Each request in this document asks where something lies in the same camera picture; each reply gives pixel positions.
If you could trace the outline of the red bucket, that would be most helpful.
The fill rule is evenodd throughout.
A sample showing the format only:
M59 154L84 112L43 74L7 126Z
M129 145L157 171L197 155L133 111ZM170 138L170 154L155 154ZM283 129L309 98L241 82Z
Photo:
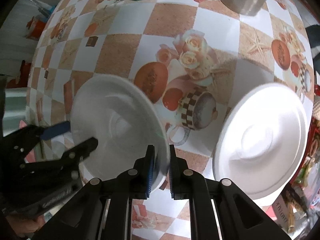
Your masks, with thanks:
M33 40L38 40L46 26L39 17L33 17L26 25L25 37Z

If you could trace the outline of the white foam bowl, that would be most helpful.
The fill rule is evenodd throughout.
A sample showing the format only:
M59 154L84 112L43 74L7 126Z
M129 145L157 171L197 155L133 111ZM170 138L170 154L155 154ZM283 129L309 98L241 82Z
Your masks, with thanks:
M214 178L230 179L259 206L271 205L302 161L307 120L289 87L267 83L254 88L223 124L213 154Z
M92 177L116 178L153 145L151 191L165 181L170 159L167 135L151 101L129 80L98 75L86 81L73 100L71 131L76 145L91 137L98 140L97 148L84 161Z

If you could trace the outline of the checkered floral tablecloth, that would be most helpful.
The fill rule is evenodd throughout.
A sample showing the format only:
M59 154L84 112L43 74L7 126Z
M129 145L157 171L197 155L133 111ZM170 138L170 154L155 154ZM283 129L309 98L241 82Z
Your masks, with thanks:
M220 0L61 0L36 46L28 122L69 118L90 78L143 86L176 153L207 178L224 120L253 87L278 82L313 105L309 39L293 0L242 16Z

